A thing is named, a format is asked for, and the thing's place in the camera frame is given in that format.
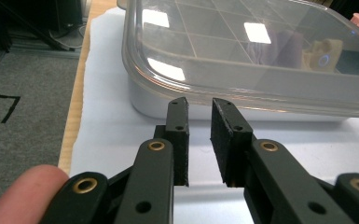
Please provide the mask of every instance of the black number 7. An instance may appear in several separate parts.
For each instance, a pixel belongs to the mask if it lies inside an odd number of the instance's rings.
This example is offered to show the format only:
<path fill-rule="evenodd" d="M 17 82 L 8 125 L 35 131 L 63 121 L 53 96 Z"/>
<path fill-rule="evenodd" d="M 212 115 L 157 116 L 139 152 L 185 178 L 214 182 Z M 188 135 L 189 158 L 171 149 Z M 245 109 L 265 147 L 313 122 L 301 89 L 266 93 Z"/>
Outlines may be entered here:
<path fill-rule="evenodd" d="M 1 121 L 1 123 L 6 123 L 8 118 L 10 118 L 10 115 L 13 113 L 14 109 L 16 108 L 16 105 L 19 103 L 20 96 L 6 96 L 6 95 L 1 95 L 0 94 L 0 98 L 2 98 L 2 99 L 14 99 L 13 105 L 11 105 L 10 109 L 7 112 L 7 115 Z"/>

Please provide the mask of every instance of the gray carpet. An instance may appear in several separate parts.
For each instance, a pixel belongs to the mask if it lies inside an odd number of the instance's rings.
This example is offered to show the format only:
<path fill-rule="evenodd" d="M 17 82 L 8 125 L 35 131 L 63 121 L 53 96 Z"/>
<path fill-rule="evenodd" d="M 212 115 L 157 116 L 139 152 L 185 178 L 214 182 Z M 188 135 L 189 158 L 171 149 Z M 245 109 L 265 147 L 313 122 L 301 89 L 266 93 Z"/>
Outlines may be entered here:
<path fill-rule="evenodd" d="M 57 165 L 77 62 L 13 52 L 0 62 L 0 95 L 14 97 L 0 98 L 0 195 L 30 167 Z"/>

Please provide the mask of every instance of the table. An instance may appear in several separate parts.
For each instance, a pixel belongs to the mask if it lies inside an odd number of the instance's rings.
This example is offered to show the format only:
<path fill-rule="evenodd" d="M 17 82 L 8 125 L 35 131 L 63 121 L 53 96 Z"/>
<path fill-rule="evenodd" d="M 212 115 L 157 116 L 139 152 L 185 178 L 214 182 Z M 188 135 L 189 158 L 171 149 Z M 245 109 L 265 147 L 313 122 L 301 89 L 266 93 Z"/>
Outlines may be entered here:
<path fill-rule="evenodd" d="M 58 166 L 67 174 L 71 169 L 72 148 L 77 138 L 80 127 L 81 113 L 83 107 L 83 79 L 85 63 L 90 51 L 90 22 L 92 19 L 105 13 L 109 8 L 116 7 L 116 0 L 92 0 L 90 14 L 84 34 L 83 48 L 80 53 L 79 64 L 77 66 L 74 89 L 72 92 L 71 104 L 69 105 L 68 118 L 63 134 L 61 155 Z"/>

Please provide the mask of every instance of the clear plastic lid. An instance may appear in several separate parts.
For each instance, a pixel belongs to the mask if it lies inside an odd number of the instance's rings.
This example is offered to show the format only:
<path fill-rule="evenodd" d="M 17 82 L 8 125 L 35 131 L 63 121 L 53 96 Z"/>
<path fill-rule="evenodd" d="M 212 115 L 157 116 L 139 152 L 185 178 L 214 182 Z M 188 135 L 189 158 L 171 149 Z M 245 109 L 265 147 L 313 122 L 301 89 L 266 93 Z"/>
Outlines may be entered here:
<path fill-rule="evenodd" d="M 162 97 L 359 117 L 359 28 L 296 0 L 131 0 L 123 62 Z"/>

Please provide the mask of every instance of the white paper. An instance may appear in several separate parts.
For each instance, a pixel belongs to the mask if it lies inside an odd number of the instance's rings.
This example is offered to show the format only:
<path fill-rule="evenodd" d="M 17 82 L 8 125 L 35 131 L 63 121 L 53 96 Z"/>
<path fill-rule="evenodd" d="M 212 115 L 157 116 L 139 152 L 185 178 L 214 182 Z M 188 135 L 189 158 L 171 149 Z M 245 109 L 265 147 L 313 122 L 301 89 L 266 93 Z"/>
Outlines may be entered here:
<path fill-rule="evenodd" d="M 111 177 L 130 167 L 155 125 L 130 102 L 121 61 L 124 11 L 108 10 L 91 22 L 84 79 L 83 114 L 70 175 L 86 171 Z M 333 183 L 341 173 L 359 173 L 359 119 L 343 122 L 251 122 L 257 138 L 284 144 L 310 172 Z M 221 183 L 210 143 L 209 121 L 191 120 L 190 188 L 174 190 L 174 223 L 249 223 L 242 189 Z"/>

